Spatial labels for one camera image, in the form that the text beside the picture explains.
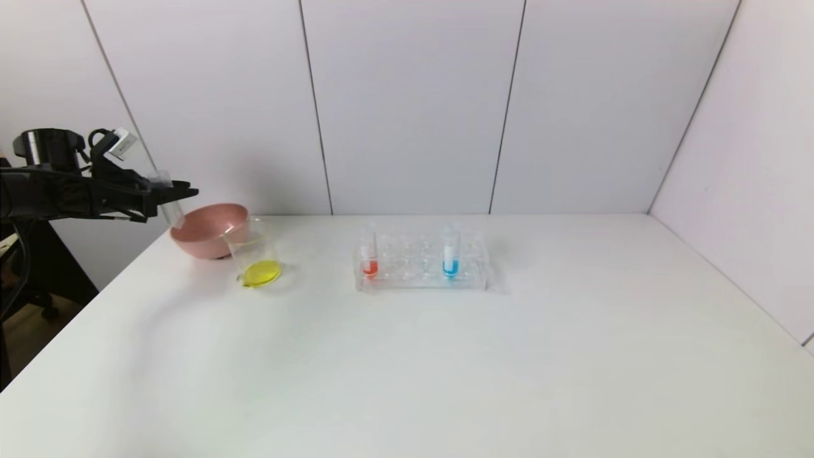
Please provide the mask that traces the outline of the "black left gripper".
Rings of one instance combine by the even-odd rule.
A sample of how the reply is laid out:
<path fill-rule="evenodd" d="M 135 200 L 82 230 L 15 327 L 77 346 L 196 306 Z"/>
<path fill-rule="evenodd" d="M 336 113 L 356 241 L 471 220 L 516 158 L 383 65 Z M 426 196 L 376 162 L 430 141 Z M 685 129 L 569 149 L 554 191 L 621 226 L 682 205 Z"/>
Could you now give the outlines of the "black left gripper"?
<path fill-rule="evenodd" d="M 146 223 L 155 217 L 158 205 L 168 205 L 200 193 L 189 182 L 169 180 L 156 181 L 154 195 L 151 183 L 134 175 L 92 179 L 90 191 L 100 218 L 135 223 Z"/>

